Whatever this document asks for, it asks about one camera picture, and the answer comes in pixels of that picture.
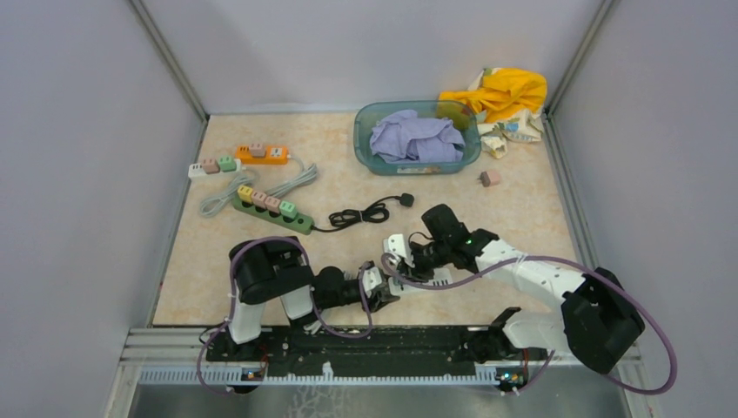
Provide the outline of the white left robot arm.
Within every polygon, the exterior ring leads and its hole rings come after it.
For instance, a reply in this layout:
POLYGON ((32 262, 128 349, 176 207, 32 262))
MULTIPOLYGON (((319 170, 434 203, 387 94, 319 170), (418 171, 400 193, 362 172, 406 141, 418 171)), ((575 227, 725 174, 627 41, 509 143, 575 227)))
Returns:
POLYGON ((399 300, 389 278, 371 261, 352 275, 335 266, 312 270, 295 236, 248 240, 229 252, 231 306, 225 320, 226 347, 242 361, 261 348, 262 317, 268 301, 279 299, 290 324, 307 334, 320 330, 348 339, 363 338, 373 327, 372 314, 399 300), (367 314, 365 331, 329 327, 329 309, 358 304, 367 314))

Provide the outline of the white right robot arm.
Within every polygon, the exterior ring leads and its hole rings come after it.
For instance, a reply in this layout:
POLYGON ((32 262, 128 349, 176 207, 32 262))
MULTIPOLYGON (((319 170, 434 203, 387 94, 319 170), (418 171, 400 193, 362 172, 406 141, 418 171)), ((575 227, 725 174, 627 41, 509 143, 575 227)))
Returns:
POLYGON ((421 219, 431 239, 409 241, 397 251, 403 274, 428 282, 436 269, 452 265, 506 283, 549 307, 549 313, 515 307, 501 315, 490 335, 490 347, 501 359, 512 359, 522 348, 545 348, 570 353, 607 374, 643 333, 644 320, 607 269, 586 273, 526 255, 495 233, 468 230, 445 204, 421 219))

